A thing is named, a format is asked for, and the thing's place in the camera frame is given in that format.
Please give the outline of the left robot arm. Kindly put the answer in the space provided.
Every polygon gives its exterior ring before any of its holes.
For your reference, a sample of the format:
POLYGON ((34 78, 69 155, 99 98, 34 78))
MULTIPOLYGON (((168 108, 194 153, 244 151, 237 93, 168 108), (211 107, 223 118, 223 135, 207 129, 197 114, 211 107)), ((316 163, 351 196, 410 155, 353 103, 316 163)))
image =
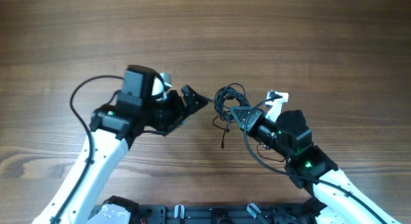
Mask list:
POLYGON ((139 205, 113 196, 96 214, 92 210, 109 176, 144 133, 166 136, 208 104, 190 86, 171 89, 170 77, 141 65, 129 65, 121 77, 123 87, 112 100, 97 108, 82 152, 34 223, 139 223, 139 205))

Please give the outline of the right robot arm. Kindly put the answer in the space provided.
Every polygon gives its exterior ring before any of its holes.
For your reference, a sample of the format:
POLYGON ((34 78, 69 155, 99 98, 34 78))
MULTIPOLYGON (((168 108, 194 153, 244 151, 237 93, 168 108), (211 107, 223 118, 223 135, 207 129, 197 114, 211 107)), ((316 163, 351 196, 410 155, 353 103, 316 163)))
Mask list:
POLYGON ((314 144, 300 110, 282 112, 275 121, 258 108, 232 107, 230 112, 246 139, 251 137, 284 157, 283 173, 311 195, 306 214, 315 223, 397 222, 314 144))

